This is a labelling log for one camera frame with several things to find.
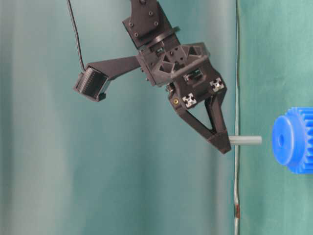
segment cable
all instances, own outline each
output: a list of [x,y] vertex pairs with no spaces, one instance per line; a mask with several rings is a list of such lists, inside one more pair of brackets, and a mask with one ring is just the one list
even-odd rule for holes
[[76,45],[77,45],[77,51],[78,51],[80,66],[82,67],[83,71],[86,71],[85,66],[84,66],[84,62],[83,62],[82,50],[80,48],[80,41],[79,41],[78,31],[77,31],[77,27],[76,27],[76,22],[74,19],[73,9],[72,9],[72,5],[70,4],[70,0],[67,0],[67,5],[68,5],[69,14],[70,14],[73,28],[74,28],[74,32],[75,32]]
[[[236,115],[235,115],[235,135],[239,135],[240,127],[240,82],[239,82],[239,68],[240,68],[240,21],[239,21],[239,6],[238,0],[236,1],[236,18],[237,18],[237,49],[236,49]],[[234,235],[240,233],[240,200],[239,200],[239,167],[240,167],[240,147],[235,146],[235,177],[234,177],[234,206],[235,206],[235,219],[234,219]]]

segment plastic gear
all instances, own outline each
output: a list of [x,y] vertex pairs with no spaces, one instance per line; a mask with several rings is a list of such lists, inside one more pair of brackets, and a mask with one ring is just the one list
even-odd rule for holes
[[313,174],[313,108],[295,107],[280,116],[272,131],[276,160],[295,174]]

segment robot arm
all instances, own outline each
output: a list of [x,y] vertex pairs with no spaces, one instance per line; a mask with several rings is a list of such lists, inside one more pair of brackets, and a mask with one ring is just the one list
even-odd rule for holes
[[[132,14],[123,25],[138,55],[87,64],[74,89],[93,101],[105,98],[110,82],[141,67],[152,86],[166,86],[176,113],[222,153],[230,141],[221,111],[227,88],[212,67],[204,43],[181,45],[157,0],[131,0]],[[204,101],[212,129],[189,110]]]

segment black cable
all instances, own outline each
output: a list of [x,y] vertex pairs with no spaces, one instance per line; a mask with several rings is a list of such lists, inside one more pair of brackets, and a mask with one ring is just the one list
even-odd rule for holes
[[80,66],[82,67],[83,71],[86,71],[85,66],[84,66],[84,62],[83,62],[82,50],[80,48],[80,41],[79,41],[78,31],[77,31],[77,27],[76,27],[76,22],[74,19],[73,9],[72,9],[72,5],[70,4],[70,0],[67,0],[67,5],[68,5],[69,14],[70,14],[73,28],[74,28],[74,32],[75,32],[76,45],[77,45],[77,51],[78,51],[78,55],[79,55]]

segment teal fabric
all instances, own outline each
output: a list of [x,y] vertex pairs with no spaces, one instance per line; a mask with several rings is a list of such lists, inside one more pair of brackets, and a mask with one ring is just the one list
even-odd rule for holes
[[313,106],[313,2],[239,0],[241,234],[312,234],[313,176],[294,175],[271,152],[271,127],[290,107]]
[[[229,91],[234,132],[236,7],[161,0],[184,44],[204,41]],[[128,0],[73,0],[85,62],[136,50]],[[140,70],[93,103],[72,89],[80,66],[66,1],[0,0],[3,235],[233,233],[233,157],[173,111]],[[194,113],[208,122],[204,107]]]

